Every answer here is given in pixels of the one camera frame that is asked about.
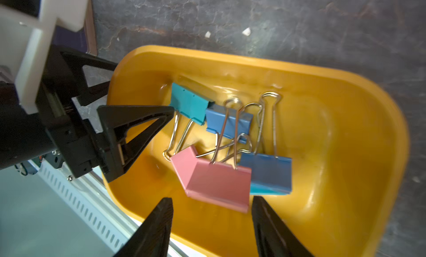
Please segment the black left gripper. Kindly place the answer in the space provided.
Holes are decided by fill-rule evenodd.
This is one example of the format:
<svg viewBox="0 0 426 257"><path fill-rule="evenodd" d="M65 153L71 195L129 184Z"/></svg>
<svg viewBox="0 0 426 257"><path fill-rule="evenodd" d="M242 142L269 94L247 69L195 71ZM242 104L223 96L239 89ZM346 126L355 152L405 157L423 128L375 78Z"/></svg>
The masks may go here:
<svg viewBox="0 0 426 257"><path fill-rule="evenodd" d="M72 176L81 177L100 164L108 183L125 175L149 142L172 120L171 106L101 106L103 132L97 135L82 119L73 98L88 106L106 96L117 63L71 48L52 45L36 88L37 112L20 105L13 84L1 83L1 169L60 152Z"/></svg>

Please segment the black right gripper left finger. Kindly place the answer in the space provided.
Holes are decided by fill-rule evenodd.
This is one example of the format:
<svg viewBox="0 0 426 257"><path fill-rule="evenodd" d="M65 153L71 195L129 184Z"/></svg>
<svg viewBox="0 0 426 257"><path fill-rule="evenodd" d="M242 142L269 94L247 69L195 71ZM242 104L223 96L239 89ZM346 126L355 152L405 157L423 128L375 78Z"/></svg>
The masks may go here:
<svg viewBox="0 0 426 257"><path fill-rule="evenodd" d="M173 200L163 198L116 257L166 257L173 221Z"/></svg>

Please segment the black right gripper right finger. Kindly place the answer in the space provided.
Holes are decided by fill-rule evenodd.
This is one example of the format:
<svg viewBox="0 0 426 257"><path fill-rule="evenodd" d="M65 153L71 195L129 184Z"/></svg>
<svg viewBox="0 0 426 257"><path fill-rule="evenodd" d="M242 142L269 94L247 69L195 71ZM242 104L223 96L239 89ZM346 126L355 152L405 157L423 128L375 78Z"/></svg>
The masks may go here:
<svg viewBox="0 0 426 257"><path fill-rule="evenodd" d="M253 198L251 214L259 256L312 256L262 196Z"/></svg>

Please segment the teal binder clip bottom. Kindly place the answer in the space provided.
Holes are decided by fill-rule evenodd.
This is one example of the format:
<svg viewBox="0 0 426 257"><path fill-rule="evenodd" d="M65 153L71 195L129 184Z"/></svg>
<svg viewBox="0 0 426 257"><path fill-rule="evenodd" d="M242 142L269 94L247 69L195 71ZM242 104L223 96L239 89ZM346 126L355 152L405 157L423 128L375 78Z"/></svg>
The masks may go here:
<svg viewBox="0 0 426 257"><path fill-rule="evenodd" d="M252 184L250 187L250 194L252 196L285 196L290 193L291 192L287 190L284 190L284 191L273 190L273 189L266 188L264 186L258 186L254 184Z"/></svg>

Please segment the teal binder clip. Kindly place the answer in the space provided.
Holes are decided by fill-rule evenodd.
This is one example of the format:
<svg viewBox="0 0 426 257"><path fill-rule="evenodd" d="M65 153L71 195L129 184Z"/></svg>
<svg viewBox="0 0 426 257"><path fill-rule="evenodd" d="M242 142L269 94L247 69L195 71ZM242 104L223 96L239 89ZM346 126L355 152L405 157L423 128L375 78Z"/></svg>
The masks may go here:
<svg viewBox="0 0 426 257"><path fill-rule="evenodd" d="M174 146L180 116L185 116L189 119L189 122L183 132L181 139L179 140L178 146L174 151L174 155L180 152L192 124L196 123L200 126L204 125L206 121L206 109L214 103L214 100L207 98L206 96L203 96L187 87L178 85L176 83L172 84L170 106L175 109L174 126L169 146L163 152L163 157L168 162L171 162L172 155L170 155L169 152Z"/></svg>
<svg viewBox="0 0 426 257"><path fill-rule="evenodd" d="M252 184L250 187L250 194L252 196L285 196L290 193L291 192L287 190L284 190L284 191L273 190L273 189L266 188L264 186L258 186L254 184Z"/></svg>

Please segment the blue binder clip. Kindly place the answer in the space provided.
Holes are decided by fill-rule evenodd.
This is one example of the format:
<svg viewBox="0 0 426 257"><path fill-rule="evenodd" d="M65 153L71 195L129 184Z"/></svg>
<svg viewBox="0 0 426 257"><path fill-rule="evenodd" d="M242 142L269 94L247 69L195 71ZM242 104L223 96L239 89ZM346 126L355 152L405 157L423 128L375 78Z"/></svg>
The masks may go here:
<svg viewBox="0 0 426 257"><path fill-rule="evenodd" d="M207 132L215 133L218 136L231 140L230 143L220 146L219 150L231 147L235 140L235 129L237 129L237 141L247 143L250 139L250 128L253 115L249 113L240 113L237 117L237 110L232 109L232 104L242 106L242 101L233 97L224 102L222 106L213 104L206 109Z"/></svg>
<svg viewBox="0 0 426 257"><path fill-rule="evenodd" d="M273 97L276 99L272 106L272 140L274 154L267 155L259 152L262 145L262 131L265 122L266 101L265 97ZM261 95L258 102L249 103L237 111L237 117L243 113L247 107L257 106L260 108L258 113L258 133L254 150L250 152L243 151L240 161L237 162L237 153L228 154L224 161L233 159L234 164L248 167L251 169L251 185L264 186L269 189L292 192L292 159L281 157L277 150L277 133L276 133L276 108L281 101L281 95L268 91Z"/></svg>

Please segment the pink binder clip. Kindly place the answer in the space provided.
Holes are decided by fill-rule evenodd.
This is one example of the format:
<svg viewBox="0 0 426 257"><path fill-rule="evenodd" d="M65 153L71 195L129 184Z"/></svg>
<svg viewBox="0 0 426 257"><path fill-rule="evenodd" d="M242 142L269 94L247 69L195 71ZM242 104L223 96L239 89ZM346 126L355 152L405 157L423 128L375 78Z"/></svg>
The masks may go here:
<svg viewBox="0 0 426 257"><path fill-rule="evenodd" d="M250 204L252 170L197 158L190 147L172 156L171 162L188 197L246 213Z"/></svg>

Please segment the yellow plastic tray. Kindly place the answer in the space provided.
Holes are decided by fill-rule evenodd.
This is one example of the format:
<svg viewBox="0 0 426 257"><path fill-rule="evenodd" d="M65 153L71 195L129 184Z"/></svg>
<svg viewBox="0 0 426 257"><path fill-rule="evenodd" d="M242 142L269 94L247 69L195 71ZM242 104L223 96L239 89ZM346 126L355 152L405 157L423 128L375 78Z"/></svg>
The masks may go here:
<svg viewBox="0 0 426 257"><path fill-rule="evenodd" d="M217 104L279 93L277 148L292 159L293 188L267 202L316 257L375 255L409 155L405 118L378 85L342 70L142 46L115 69L107 103L168 105L173 83ZM106 184L116 205L143 221L170 197L173 239L208 256L257 256L251 213L186 196L163 157L172 130L168 124L124 176Z"/></svg>

